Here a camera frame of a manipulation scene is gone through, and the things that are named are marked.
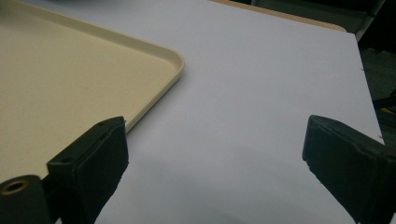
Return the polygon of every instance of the white tabletop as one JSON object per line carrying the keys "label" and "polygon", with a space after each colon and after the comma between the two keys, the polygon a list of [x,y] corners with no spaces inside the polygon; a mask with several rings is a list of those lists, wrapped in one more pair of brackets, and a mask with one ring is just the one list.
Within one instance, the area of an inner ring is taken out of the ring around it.
{"label": "white tabletop", "polygon": [[302,160],[312,114],[382,142],[354,35],[207,0],[27,2],[186,60],[97,223],[354,223]]}

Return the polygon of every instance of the tray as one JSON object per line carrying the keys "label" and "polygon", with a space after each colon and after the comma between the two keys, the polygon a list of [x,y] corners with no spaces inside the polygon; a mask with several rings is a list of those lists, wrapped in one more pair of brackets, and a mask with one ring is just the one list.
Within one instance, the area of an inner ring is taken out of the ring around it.
{"label": "tray", "polygon": [[170,49],[0,0],[0,182],[44,177],[100,120],[124,116],[129,131],[183,67]]}

